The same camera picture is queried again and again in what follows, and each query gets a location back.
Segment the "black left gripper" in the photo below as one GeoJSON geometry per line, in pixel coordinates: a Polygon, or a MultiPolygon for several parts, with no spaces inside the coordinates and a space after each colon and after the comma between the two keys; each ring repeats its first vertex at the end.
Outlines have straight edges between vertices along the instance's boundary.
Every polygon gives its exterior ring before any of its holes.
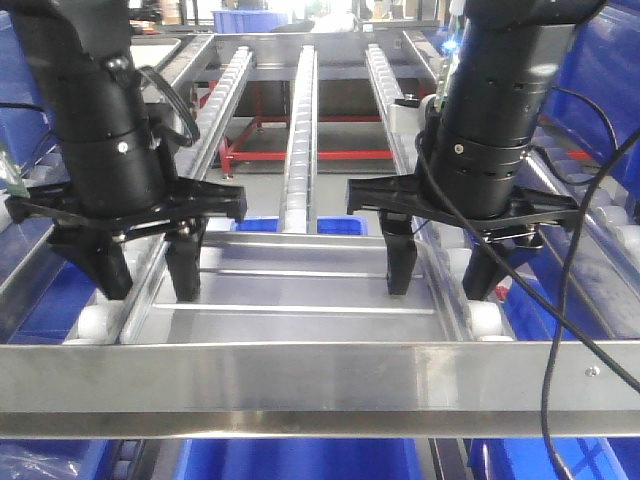
{"type": "Polygon", "coordinates": [[[121,247],[134,239],[167,233],[165,260],[176,298],[197,299],[205,218],[225,216],[241,221],[246,194],[241,186],[179,177],[158,203],[129,214],[91,214],[80,206],[69,182],[32,187],[27,197],[5,201],[12,220],[49,218],[50,249],[73,263],[109,300],[124,300],[133,281],[121,247]]]}

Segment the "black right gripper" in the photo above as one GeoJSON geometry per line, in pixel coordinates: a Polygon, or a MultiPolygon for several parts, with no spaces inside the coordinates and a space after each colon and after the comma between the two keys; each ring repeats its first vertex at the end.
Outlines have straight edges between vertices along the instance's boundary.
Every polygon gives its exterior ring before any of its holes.
{"type": "MultiPolygon", "coordinates": [[[[490,179],[455,173],[439,184],[425,174],[350,180],[347,212],[377,210],[387,252],[387,288],[390,295],[407,293],[417,260],[412,217],[474,230],[477,234],[526,234],[536,225],[573,230],[588,208],[575,198],[521,187],[512,177],[490,179]]],[[[492,251],[515,270],[530,258],[530,249],[512,241],[489,243],[492,251]]],[[[510,273],[479,245],[464,273],[462,284],[469,300],[484,301],[510,273]]]]}

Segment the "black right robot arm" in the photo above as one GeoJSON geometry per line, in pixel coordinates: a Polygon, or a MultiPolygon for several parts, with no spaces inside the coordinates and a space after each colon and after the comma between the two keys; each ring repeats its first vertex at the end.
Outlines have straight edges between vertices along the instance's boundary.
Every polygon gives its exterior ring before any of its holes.
{"type": "Polygon", "coordinates": [[[463,277],[472,300],[486,298],[543,248],[540,225],[574,227],[573,199],[520,187],[516,175],[575,31],[601,9],[599,1],[465,5],[459,63],[444,105],[426,107],[414,171],[348,184],[350,211],[379,214],[390,294],[408,290],[416,217],[474,236],[463,277]]]}

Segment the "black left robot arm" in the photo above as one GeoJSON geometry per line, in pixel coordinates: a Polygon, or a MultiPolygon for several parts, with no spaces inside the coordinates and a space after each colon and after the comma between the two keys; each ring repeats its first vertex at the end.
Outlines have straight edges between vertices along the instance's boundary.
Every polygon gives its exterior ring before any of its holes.
{"type": "Polygon", "coordinates": [[[131,55],[123,1],[5,1],[27,64],[54,116],[69,181],[29,188],[6,206],[13,221],[49,218],[50,249],[111,300],[133,284],[122,246],[162,235],[175,295],[200,291],[207,220],[240,220],[240,187],[181,177],[172,147],[190,147],[199,128],[185,102],[131,55]]]}

